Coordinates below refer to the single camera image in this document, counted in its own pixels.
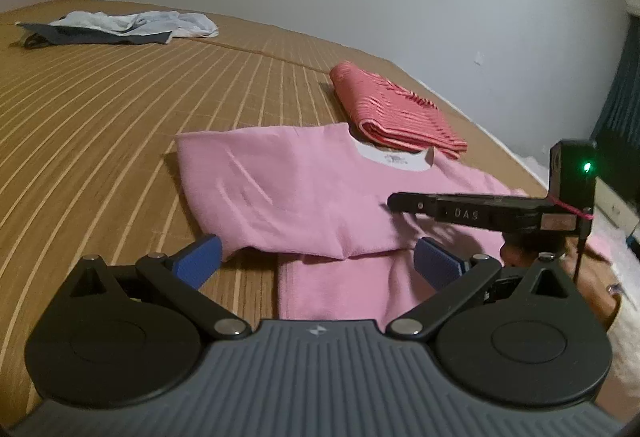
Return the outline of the person's right hand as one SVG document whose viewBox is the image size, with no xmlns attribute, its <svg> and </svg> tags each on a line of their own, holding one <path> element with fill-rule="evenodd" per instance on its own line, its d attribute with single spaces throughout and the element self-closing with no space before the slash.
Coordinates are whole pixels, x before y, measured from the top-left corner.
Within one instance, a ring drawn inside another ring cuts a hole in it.
<svg viewBox="0 0 640 437">
<path fill-rule="evenodd" d="M 505 241 L 500 249 L 502 261 L 510 267 L 529 267 L 536 261 L 538 252 L 527 252 L 514 243 Z M 605 330 L 613 324 L 622 303 L 618 280 L 605 259 L 586 249 L 576 287 L 591 311 Z"/>
</svg>

